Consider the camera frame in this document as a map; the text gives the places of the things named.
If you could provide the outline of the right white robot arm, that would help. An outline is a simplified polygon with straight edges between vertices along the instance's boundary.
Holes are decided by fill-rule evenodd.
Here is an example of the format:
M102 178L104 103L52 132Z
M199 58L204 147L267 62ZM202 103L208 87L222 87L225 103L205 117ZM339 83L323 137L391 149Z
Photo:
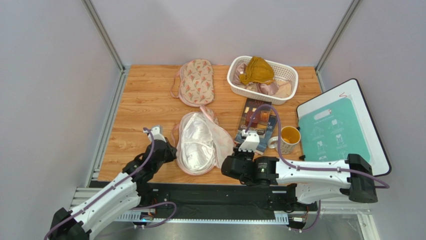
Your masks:
M356 203L378 202L373 169L359 154L327 162L283 162L236 149L225 158L221 173L246 186L287 185L289 199L305 205L341 196Z

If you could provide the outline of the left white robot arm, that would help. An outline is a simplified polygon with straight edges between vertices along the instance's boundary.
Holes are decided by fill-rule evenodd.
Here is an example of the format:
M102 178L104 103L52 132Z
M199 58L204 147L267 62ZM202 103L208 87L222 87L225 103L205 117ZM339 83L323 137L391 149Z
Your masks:
M144 153L130 161L106 187L80 205L59 209L46 240L93 240L125 212L153 203L149 181L165 163L173 162L177 149L165 140L153 140Z

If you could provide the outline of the floral mesh laundry bag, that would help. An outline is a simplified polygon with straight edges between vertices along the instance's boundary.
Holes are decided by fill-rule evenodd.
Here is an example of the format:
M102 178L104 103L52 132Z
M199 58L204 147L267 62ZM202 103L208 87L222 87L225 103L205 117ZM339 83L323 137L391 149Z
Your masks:
M194 174L193 172L188 171L182 163L181 156L181 147L180 143L182 142L182 132L185 127L191 120L202 120L206 123L209 132L211 133L214 147L214 162L207 169L207 171L201 172L200 174ZM185 114L180 123L175 125L171 131L172 143L177 148L177 165L179 168L186 174L192 176L200 176L208 173L213 168L221 168L222 164L227 156L230 156L233 152L234 139L231 135L219 125L218 118L213 110L208 107L201 106L199 111L193 111Z

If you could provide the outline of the white satin bra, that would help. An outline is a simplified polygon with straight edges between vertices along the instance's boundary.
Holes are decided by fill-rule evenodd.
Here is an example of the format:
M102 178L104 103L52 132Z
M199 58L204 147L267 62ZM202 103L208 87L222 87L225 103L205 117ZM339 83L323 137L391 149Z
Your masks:
M215 149L212 135L203 120L193 119L184 126L181 136L181 161L194 174L201 174L212 166Z

